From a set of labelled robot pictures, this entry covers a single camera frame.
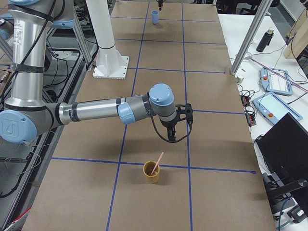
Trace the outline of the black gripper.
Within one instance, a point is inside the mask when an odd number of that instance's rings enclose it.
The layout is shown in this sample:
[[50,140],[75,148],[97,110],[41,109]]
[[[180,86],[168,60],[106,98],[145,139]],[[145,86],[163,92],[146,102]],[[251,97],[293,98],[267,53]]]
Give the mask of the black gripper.
[[175,126],[178,123],[178,119],[174,118],[170,121],[160,120],[161,124],[167,129],[167,137],[169,141],[176,141],[176,129]]
[[159,10],[161,11],[162,10],[162,4],[163,4],[164,1],[163,0],[158,0],[157,2],[158,2],[158,4],[160,4],[159,5]]

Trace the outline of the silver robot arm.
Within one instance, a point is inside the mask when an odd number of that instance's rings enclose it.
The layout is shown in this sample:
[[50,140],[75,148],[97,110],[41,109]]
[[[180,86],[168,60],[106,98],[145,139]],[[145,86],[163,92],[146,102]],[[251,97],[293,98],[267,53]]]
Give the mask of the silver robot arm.
[[154,85],[145,95],[82,103],[45,103],[42,100],[44,60],[48,27],[73,28],[71,0],[12,0],[9,12],[14,18],[12,91],[0,114],[0,135],[12,143],[34,140],[42,133],[70,122],[120,117],[124,124],[158,116],[167,129],[169,142],[175,142],[175,126],[180,106],[171,88]]

